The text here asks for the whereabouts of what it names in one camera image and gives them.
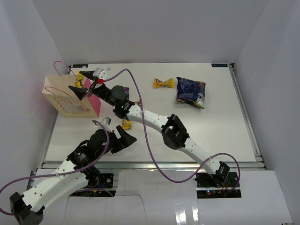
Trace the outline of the beige and pink paper bag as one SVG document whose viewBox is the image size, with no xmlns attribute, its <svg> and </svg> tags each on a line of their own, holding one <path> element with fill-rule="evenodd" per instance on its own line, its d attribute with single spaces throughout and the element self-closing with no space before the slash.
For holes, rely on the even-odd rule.
<svg viewBox="0 0 300 225">
<path fill-rule="evenodd" d="M 67 75 L 47 75 L 45 77 L 43 95 L 54 106 L 58 113 L 65 118 L 98 118 L 101 101 L 95 95 L 79 100 L 68 87 L 75 86 L 77 72 Z M 91 81 L 83 77 L 83 88 L 89 88 Z"/>
</svg>

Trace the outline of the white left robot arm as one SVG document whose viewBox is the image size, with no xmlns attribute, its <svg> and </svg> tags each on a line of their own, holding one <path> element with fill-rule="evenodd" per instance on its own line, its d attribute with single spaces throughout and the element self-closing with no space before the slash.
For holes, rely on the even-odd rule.
<svg viewBox="0 0 300 225">
<path fill-rule="evenodd" d="M 97 130 L 88 140 L 82 141 L 67 159 L 44 180 L 22 194 L 16 192 L 9 198 L 10 209 L 21 225 L 38 225 L 43 212 L 57 200 L 85 187 L 98 188 L 106 180 L 94 166 L 106 153 L 117 153 L 137 141 L 121 126 L 114 131 Z"/>
</svg>

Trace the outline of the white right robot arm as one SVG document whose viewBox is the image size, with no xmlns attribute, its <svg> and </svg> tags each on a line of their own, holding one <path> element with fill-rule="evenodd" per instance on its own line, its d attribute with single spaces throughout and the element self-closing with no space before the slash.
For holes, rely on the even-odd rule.
<svg viewBox="0 0 300 225">
<path fill-rule="evenodd" d="M 144 128 L 150 127 L 158 131 L 168 148 L 181 151 L 204 168 L 215 186 L 222 187 L 229 181 L 230 167 L 196 144 L 177 115 L 163 116 L 147 111 L 142 104 L 137 105 L 129 100 L 123 86 L 115 85 L 112 89 L 106 87 L 105 82 L 109 79 L 101 68 L 80 73 L 92 80 L 92 83 L 88 88 L 69 86 L 78 99 L 83 100 L 94 94 L 113 106 L 113 112 L 118 118 L 138 122 Z"/>
</svg>

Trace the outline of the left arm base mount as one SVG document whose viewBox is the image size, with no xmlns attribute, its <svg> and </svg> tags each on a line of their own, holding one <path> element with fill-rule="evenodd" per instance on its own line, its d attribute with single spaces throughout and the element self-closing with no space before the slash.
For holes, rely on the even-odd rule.
<svg viewBox="0 0 300 225">
<path fill-rule="evenodd" d="M 98 184 L 94 187 L 86 186 L 83 189 L 75 191 L 70 196 L 77 197 L 114 197 L 115 192 L 112 190 L 114 185 L 113 173 L 102 173 Z"/>
</svg>

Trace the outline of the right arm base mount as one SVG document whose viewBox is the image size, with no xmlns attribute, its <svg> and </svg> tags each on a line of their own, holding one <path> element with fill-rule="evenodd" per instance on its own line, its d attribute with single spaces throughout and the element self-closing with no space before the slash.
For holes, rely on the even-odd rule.
<svg viewBox="0 0 300 225">
<path fill-rule="evenodd" d="M 241 198 L 240 185 L 232 190 L 236 185 L 238 175 L 236 172 L 229 172 L 224 184 L 213 181 L 209 174 L 200 172 L 196 174 L 196 192 L 197 199 L 225 199 L 225 198 Z"/>
</svg>

